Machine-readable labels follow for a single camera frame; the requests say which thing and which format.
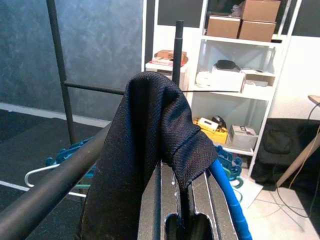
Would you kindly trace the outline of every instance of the white wall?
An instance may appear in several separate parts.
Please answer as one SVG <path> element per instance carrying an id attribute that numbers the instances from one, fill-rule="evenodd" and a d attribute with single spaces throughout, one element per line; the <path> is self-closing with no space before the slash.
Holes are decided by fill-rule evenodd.
<path id="1" fill-rule="evenodd" d="M 268 117 L 306 119 L 315 106 L 308 95 L 320 96 L 320 37 L 292 36 Z"/>

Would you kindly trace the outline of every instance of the black mesh cloth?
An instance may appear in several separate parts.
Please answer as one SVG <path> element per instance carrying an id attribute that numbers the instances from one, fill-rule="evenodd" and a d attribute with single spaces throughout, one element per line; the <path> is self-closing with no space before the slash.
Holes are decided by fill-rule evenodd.
<path id="1" fill-rule="evenodd" d="M 216 158 L 182 91 L 160 73 L 137 74 L 105 139 L 78 235 L 136 239 L 141 197 L 156 164 L 172 166 L 183 191 Z"/>

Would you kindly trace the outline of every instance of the white shelving unit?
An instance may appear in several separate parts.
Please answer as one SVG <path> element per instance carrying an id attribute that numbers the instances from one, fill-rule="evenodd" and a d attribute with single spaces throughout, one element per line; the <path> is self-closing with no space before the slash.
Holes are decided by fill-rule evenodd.
<path id="1" fill-rule="evenodd" d="M 226 144 L 222 145 L 226 151 L 252 157 L 249 175 L 255 164 L 300 4 L 301 0 L 297 0 L 287 35 L 281 35 L 283 20 L 278 34 L 273 36 L 273 39 L 280 41 L 261 42 L 199 35 L 198 43 L 194 45 L 195 56 L 198 57 L 190 63 L 188 90 L 213 90 L 197 86 L 196 76 L 199 72 L 211 71 L 212 65 L 221 59 L 234 61 L 244 69 L 257 69 L 258 72 L 248 70 L 247 76 L 263 78 L 268 82 L 268 86 L 265 87 L 245 84 L 242 92 L 190 92 L 187 94 L 193 118 L 210 118 L 219 115 L 226 121 L 228 128 L 231 125 L 245 125 L 255 129 L 258 140 L 254 149 L 240 149 L 232 146 L 229 138 Z M 208 0 L 204 0 L 199 33 L 205 32 L 207 5 Z"/>
<path id="2" fill-rule="evenodd" d="M 234 39 L 234 38 L 226 38 L 226 37 L 217 37 L 217 36 L 201 36 L 202 40 L 208 41 L 216 41 L 223 43 L 236 43 L 236 44 L 246 44 L 246 45 L 255 45 L 255 46 L 268 46 L 268 47 L 278 47 L 281 43 L 273 43 L 273 42 L 265 42 L 265 41 L 250 41 L 243 39 Z"/>

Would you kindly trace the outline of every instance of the small white box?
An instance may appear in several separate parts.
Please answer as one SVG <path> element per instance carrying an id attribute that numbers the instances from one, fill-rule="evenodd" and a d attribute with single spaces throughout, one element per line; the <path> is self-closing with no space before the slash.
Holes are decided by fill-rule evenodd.
<path id="1" fill-rule="evenodd" d="M 246 74 L 229 70 L 220 70 L 213 66 L 210 89 L 216 91 L 232 91 L 241 93 Z"/>
<path id="2" fill-rule="evenodd" d="M 158 72 L 165 75 L 168 79 L 172 80 L 172 66 L 154 64 L 154 63 L 146 63 L 145 70 L 151 72 Z M 180 69 L 180 82 L 179 88 L 181 90 L 188 90 L 189 87 L 189 63 L 187 62 L 184 64 Z"/>
<path id="3" fill-rule="evenodd" d="M 231 144 L 240 149 L 254 149 L 258 135 L 255 130 L 247 126 L 232 125 L 229 131 Z"/>

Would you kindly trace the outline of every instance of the white baseboard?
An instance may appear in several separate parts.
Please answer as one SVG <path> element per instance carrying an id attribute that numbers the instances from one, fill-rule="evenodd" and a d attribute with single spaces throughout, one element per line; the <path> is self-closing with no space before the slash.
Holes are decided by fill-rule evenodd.
<path id="1" fill-rule="evenodd" d="M 48 119 L 57 118 L 57 119 L 66 120 L 66 115 L 62 112 L 13 105 L 13 104 L 8 104 L 8 103 L 4 103 L 4 102 L 0 102 L 0 109 L 7 110 L 9 112 L 29 114 L 29 115 L 33 115 L 33 116 L 48 118 Z M 95 119 L 95 118 L 90 118 L 90 117 L 85 117 L 85 116 L 78 116 L 78 115 L 72 115 L 72 116 L 73 116 L 73 121 L 76 123 L 100 127 L 100 128 L 104 128 L 105 126 L 107 126 L 110 123 L 110 121 Z"/>

